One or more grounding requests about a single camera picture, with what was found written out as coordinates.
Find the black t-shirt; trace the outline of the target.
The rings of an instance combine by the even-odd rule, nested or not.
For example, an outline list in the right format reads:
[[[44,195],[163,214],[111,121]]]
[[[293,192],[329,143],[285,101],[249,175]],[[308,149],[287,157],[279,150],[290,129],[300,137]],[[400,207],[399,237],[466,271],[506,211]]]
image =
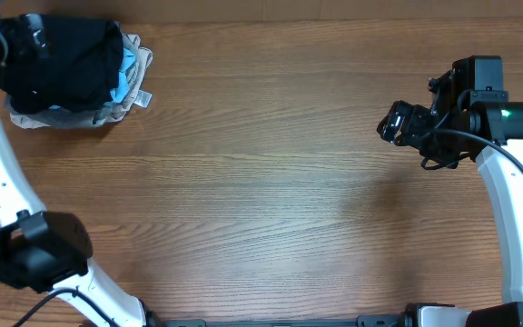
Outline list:
[[[12,60],[0,72],[0,89],[20,114],[59,106],[79,113],[112,100],[123,61],[123,35],[112,20],[44,15],[47,58]]]

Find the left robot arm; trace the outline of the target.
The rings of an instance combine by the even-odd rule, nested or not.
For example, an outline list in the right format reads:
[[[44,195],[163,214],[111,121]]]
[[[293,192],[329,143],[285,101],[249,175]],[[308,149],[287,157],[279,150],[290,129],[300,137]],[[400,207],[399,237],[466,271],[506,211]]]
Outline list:
[[[15,59],[50,54],[40,15],[0,17],[0,70]],[[140,299],[125,292],[93,258],[82,222],[50,212],[27,182],[0,118],[0,283],[44,295],[18,324],[54,298],[74,307],[95,326],[158,326]]]

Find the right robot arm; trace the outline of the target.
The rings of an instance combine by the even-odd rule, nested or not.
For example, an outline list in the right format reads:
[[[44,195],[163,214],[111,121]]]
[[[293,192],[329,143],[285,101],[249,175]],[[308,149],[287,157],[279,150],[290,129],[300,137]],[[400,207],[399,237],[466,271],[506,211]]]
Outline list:
[[[464,310],[410,303],[398,315],[358,319],[359,326],[523,326],[523,102],[504,88],[503,62],[472,55],[429,79],[430,107],[396,101],[380,121],[380,138],[419,151],[426,171],[477,166],[494,213],[503,267],[502,302]]]

